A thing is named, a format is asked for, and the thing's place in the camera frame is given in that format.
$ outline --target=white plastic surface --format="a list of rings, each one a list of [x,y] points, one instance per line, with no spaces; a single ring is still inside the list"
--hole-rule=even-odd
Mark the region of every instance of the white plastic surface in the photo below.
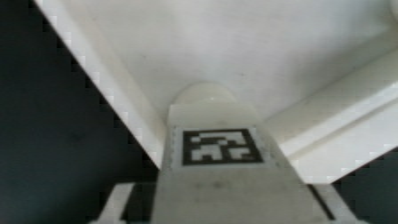
[[[191,83],[220,83],[238,98],[254,104],[261,118],[270,120],[310,95],[321,94],[323,88],[342,81],[344,75],[398,46],[389,0],[35,2],[156,165],[168,105]],[[376,110],[373,100],[380,98],[371,93],[364,98],[360,102],[373,105],[373,109],[364,107],[369,112]],[[383,99],[389,100],[380,107],[392,102],[390,96]],[[302,154],[294,152],[302,157],[291,157],[291,162],[307,182],[328,183],[394,147],[394,134],[385,133],[387,130],[398,133],[390,122],[392,107],[390,104],[374,116],[369,113],[369,119],[367,112],[360,112],[366,117],[360,125],[373,119],[373,126],[389,121],[382,132],[373,128],[367,130],[367,135],[380,135],[380,138],[362,138],[360,125],[348,125],[350,130],[344,129],[339,135],[332,130],[341,128],[337,123],[323,125],[323,120],[316,122],[326,130],[319,135],[316,131],[316,136],[334,132],[335,141],[328,144],[341,140],[344,147],[330,146],[323,150],[321,146]],[[305,114],[307,117],[314,115],[312,111]],[[302,116],[289,119],[294,123]],[[360,138],[342,140],[348,132]],[[318,144],[321,139],[309,133],[298,142]]]

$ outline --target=dark background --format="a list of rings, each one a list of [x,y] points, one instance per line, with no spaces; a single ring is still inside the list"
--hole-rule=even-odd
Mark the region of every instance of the dark background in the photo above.
[[[374,224],[398,220],[396,170],[392,151],[334,184]],[[156,173],[32,1],[1,0],[0,224],[87,223],[113,184]]]

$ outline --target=grey surface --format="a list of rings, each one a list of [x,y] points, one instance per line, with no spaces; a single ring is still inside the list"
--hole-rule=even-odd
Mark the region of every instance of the grey surface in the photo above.
[[[156,168],[28,3],[0,2],[0,223],[83,224]]]

